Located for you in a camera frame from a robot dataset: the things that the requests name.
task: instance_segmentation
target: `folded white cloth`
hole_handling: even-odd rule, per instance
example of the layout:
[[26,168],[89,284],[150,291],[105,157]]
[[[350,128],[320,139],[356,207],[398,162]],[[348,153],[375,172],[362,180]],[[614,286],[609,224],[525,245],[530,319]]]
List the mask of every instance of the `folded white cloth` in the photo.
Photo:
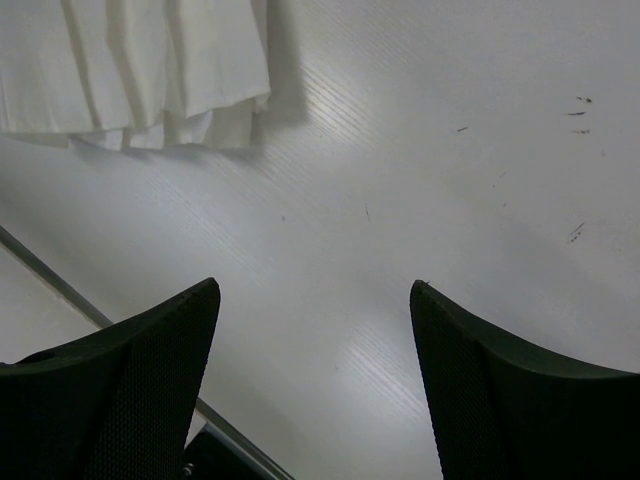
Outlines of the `folded white cloth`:
[[266,0],[3,2],[0,132],[244,146],[270,92],[266,54]]

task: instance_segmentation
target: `dark mark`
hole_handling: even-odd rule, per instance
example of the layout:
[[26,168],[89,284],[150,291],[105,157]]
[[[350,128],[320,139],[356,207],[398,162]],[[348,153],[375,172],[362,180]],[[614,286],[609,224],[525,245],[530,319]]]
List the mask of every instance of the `dark mark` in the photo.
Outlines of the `dark mark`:
[[569,241],[567,243],[575,242],[578,239],[578,237],[582,235],[582,227],[584,227],[586,223],[587,222],[582,222],[580,225],[578,225],[578,228],[576,228],[573,232],[569,234]]

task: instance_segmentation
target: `white table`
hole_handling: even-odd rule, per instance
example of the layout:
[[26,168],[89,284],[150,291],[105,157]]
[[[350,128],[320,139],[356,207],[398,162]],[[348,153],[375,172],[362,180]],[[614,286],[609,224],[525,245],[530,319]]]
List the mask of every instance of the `white table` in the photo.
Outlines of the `white table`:
[[259,146],[2,140],[0,224],[113,319],[215,276],[201,395],[301,480],[440,475],[418,277],[538,344],[640,369],[640,3],[270,7]]

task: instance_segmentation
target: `table surface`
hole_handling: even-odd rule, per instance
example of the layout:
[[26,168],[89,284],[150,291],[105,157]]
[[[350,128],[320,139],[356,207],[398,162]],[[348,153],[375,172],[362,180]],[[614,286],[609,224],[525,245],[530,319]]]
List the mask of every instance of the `table surface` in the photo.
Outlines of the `table surface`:
[[640,3],[269,5],[254,147],[5,139],[0,224],[114,320],[215,276],[201,395],[304,480],[440,476],[416,278],[640,370]]

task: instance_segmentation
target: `white cloth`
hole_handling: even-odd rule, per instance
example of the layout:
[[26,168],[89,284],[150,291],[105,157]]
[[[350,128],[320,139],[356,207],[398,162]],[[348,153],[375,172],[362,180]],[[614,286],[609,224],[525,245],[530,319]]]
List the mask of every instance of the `white cloth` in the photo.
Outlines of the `white cloth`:
[[266,55],[266,0],[3,2],[0,132],[243,146],[270,92]]

